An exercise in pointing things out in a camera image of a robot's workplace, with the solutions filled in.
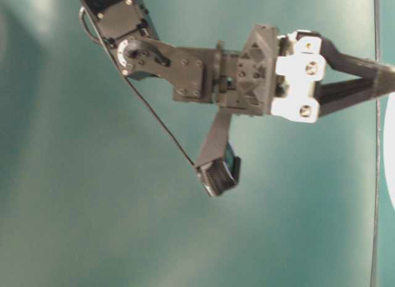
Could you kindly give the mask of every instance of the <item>wire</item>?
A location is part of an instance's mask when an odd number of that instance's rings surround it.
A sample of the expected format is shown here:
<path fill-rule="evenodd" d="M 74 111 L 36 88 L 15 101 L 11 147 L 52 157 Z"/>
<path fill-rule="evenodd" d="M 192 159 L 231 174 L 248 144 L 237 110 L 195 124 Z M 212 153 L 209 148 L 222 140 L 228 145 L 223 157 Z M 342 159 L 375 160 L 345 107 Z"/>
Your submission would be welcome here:
<path fill-rule="evenodd" d="M 86 21 L 85 21 L 85 16 L 86 16 L 86 10 L 84 7 L 81 7 L 79 19 L 80 19 L 82 29 L 85 31 L 85 33 L 88 35 L 88 37 L 90 38 L 91 41 L 93 41 L 94 43 L 96 43 L 98 45 L 101 45 L 99 38 L 93 36 L 92 33 L 89 31 L 88 25 L 86 24 Z"/>
<path fill-rule="evenodd" d="M 97 39 L 99 41 L 99 43 L 101 44 L 101 46 L 103 47 L 104 51 L 106 52 L 106 54 L 109 56 L 110 60 L 112 61 L 112 63 L 115 65 L 115 68 L 117 68 L 118 73 L 121 75 L 122 79 L 125 80 L 125 82 L 129 85 L 129 87 L 135 92 L 135 94 L 137 95 L 137 97 L 139 98 L 139 100 L 147 107 L 148 111 L 150 111 L 150 113 L 154 116 L 154 118 L 157 120 L 157 122 L 159 123 L 159 125 L 165 130 L 165 132 L 169 135 L 169 137 L 173 140 L 173 142 L 176 144 L 177 148 L 181 151 L 181 153 L 184 155 L 185 159 L 188 161 L 188 163 L 192 166 L 194 166 L 194 162 L 191 160 L 191 158 L 188 156 L 188 154 L 186 153 L 186 151 L 183 149 L 183 147 L 181 146 L 180 142 L 178 142 L 177 138 L 174 136 L 174 134 L 168 129 L 168 127 L 166 126 L 166 124 L 160 119 L 160 117 L 158 116 L 158 114 L 156 113 L 156 111 L 152 108 L 152 106 L 147 102 L 147 100 L 145 100 L 145 98 L 140 94 L 140 92 L 138 91 L 138 89 L 136 88 L 136 86 L 126 77 L 124 76 L 120 70 L 118 69 L 118 65 L 117 65 L 117 61 L 114 59 L 113 55 L 111 54 L 111 52 L 109 51 L 107 45 L 105 44 L 103 37 L 100 35 L 99 30 L 96 26 L 96 24 L 93 22 L 91 16 L 89 15 L 89 13 L 87 13 L 85 11 L 85 8 L 82 7 L 80 10 L 80 17 L 81 14 L 83 14 L 82 17 L 84 17 L 84 14 L 86 14 L 89 18 L 89 20 L 92 23 L 92 26 L 94 28 L 95 33 L 97 34 L 98 38 L 94 37 L 90 32 L 89 34 L 94 38 Z"/>

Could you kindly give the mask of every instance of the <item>white object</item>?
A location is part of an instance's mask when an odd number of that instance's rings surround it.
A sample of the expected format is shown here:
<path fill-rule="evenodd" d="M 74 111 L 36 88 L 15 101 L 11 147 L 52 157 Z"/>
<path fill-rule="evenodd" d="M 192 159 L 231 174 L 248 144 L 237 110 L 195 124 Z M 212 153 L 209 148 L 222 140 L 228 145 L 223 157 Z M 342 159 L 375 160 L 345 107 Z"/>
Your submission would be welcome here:
<path fill-rule="evenodd" d="M 395 94 L 391 94 L 388 99 L 383 143 L 387 187 L 395 208 Z"/>

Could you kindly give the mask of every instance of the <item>green wall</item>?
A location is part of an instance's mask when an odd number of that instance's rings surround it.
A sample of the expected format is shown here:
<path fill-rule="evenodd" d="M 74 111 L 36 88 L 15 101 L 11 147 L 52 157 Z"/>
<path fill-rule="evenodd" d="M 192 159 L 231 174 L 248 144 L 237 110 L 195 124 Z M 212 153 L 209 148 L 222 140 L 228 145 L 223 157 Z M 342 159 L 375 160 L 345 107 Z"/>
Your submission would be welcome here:
<path fill-rule="evenodd" d="M 175 45 L 241 49 L 271 23 L 375 55 L 373 0 L 146 5 Z M 77 0 L 0 6 L 0 286 L 369 286 L 374 102 L 315 125 L 236 117 L 241 183 L 211 199 L 84 35 Z M 196 158 L 215 107 L 173 102 L 165 81 L 137 85 Z"/>

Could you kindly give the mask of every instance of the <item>screw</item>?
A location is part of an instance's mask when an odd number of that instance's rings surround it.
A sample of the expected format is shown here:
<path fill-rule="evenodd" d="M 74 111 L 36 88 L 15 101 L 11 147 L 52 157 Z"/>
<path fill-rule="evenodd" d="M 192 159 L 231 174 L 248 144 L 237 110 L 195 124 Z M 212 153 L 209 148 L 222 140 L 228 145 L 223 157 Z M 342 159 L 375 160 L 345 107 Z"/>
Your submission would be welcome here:
<path fill-rule="evenodd" d="M 302 106 L 301 110 L 300 110 L 300 115 L 301 115 L 301 117 L 305 117 L 305 118 L 310 117 L 311 107 L 307 106 L 307 105 Z"/>
<path fill-rule="evenodd" d="M 316 62 L 309 62 L 306 65 L 306 73 L 308 75 L 315 75 L 318 72 L 318 64 Z"/>
<path fill-rule="evenodd" d="M 180 94 L 181 96 L 185 96 L 186 91 L 183 88 L 178 88 L 177 93 Z"/>

